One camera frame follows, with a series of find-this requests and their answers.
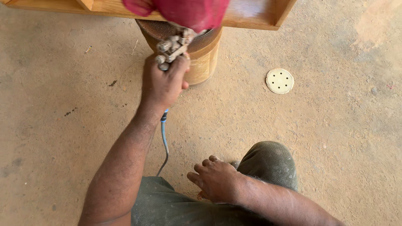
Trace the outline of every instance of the red cloth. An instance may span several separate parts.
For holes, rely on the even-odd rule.
[[[166,20],[199,33],[220,26],[229,0],[123,0],[123,4],[139,16],[158,10]]]

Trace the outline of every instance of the wooden frame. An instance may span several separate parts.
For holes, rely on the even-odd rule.
[[[121,0],[2,0],[10,8],[68,12],[165,21],[158,13],[148,17],[128,11]],[[296,0],[231,0],[222,20],[224,27],[276,31]]]

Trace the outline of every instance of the sanding disc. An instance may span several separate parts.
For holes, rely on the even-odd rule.
[[[275,68],[267,73],[266,82],[272,92],[285,94],[293,88],[294,79],[289,71],[282,68]]]

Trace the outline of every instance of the hand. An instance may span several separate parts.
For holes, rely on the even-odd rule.
[[[198,174],[189,172],[187,178],[201,188],[203,198],[214,203],[238,203],[240,188],[246,176],[231,164],[211,155],[202,165],[196,164],[194,170]]]
[[[171,64],[169,70],[161,71],[155,61],[155,55],[146,59],[142,82],[141,105],[156,107],[163,112],[177,99],[182,89],[189,87],[183,80],[184,73],[190,67],[190,60],[178,56]]]

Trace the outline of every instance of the small debris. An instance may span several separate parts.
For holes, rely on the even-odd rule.
[[[85,53],[88,53],[88,51],[89,51],[91,48],[92,48],[92,46],[90,45],[90,46],[88,47],[88,49],[85,51]]]
[[[133,55],[134,54],[134,50],[135,50],[135,48],[137,47],[137,43],[138,43],[138,39],[137,39],[137,41],[135,41],[135,45],[134,45],[134,49],[133,49],[133,53],[131,54],[131,55]]]
[[[377,95],[377,93],[378,93],[377,88],[375,88],[375,87],[371,88],[371,93],[374,95]]]
[[[114,81],[112,82],[112,84],[110,84],[109,86],[114,86],[116,83],[117,83],[117,80],[114,80]]]
[[[389,84],[387,84],[387,87],[390,88],[390,89],[392,89],[393,87],[396,87],[396,85],[389,85]]]

